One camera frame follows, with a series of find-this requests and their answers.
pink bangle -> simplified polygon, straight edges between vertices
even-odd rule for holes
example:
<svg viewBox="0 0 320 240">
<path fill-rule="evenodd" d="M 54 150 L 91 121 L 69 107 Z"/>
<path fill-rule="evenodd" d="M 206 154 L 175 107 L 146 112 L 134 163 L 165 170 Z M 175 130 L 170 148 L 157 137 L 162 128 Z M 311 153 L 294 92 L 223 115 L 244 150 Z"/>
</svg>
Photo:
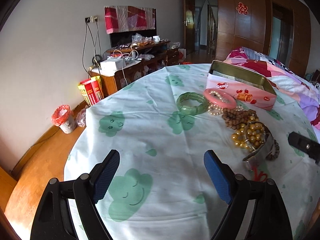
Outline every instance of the pink bangle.
<svg viewBox="0 0 320 240">
<path fill-rule="evenodd" d="M 217 92 L 212 88 L 207 88 L 203 92 L 203 95 L 209 102 L 222 108 L 234 109 L 237 106 L 235 99 L 231 95 L 222 91 Z"/>
</svg>

trash can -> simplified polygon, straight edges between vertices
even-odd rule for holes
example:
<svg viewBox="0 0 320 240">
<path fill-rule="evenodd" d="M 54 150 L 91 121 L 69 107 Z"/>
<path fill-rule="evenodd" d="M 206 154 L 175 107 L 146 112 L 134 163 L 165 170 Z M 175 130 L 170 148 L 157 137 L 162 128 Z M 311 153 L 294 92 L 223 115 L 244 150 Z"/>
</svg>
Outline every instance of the trash can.
<svg viewBox="0 0 320 240">
<path fill-rule="evenodd" d="M 55 126 L 59 126 L 64 133 L 71 133 L 75 127 L 75 120 L 72 116 L 70 106 L 59 106 L 51 116 L 51 121 Z"/>
</svg>

wooden floor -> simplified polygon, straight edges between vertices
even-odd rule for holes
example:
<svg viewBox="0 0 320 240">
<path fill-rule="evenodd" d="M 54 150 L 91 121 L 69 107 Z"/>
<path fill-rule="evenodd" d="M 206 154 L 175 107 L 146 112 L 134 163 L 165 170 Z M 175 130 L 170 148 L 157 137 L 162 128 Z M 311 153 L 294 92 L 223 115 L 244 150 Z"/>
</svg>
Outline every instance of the wooden floor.
<svg viewBox="0 0 320 240">
<path fill-rule="evenodd" d="M 59 130 L 22 168 L 5 209 L 7 219 L 22 240 L 30 239 L 36 208 L 48 181 L 53 177 L 63 181 L 64 165 L 83 130 L 77 127 L 70 134 Z"/>
<path fill-rule="evenodd" d="M 199 51 L 194 51 L 188 54 L 185 61 L 198 64 L 198 63 L 212 63 L 214 59 L 215 59 L 215 56 L 209 55 L 207 50 L 201 49 Z"/>
</svg>

electrical outlet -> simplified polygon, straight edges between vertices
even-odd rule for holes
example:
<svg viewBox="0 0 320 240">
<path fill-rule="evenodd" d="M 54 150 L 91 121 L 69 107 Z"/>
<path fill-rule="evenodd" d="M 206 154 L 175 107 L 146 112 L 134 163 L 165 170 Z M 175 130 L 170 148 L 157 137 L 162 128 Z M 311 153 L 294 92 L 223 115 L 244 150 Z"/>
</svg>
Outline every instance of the electrical outlet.
<svg viewBox="0 0 320 240">
<path fill-rule="evenodd" d="M 85 20 L 85 23 L 94 23 L 98 21 L 98 16 L 95 15 L 95 16 L 86 17 L 84 18 L 84 20 Z"/>
</svg>

red string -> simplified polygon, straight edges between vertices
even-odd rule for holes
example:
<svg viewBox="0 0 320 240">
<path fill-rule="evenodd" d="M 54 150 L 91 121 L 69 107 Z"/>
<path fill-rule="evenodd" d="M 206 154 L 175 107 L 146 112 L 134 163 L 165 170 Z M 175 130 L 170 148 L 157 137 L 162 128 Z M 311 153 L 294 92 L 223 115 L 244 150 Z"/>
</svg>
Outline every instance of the red string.
<svg viewBox="0 0 320 240">
<path fill-rule="evenodd" d="M 253 168 L 253 172 L 254 172 L 254 181 L 261 181 L 261 182 L 265 182 L 268 179 L 268 174 L 263 173 L 263 171 L 260 171 L 259 175 L 258 175 L 258 170 L 256 167 Z"/>
</svg>

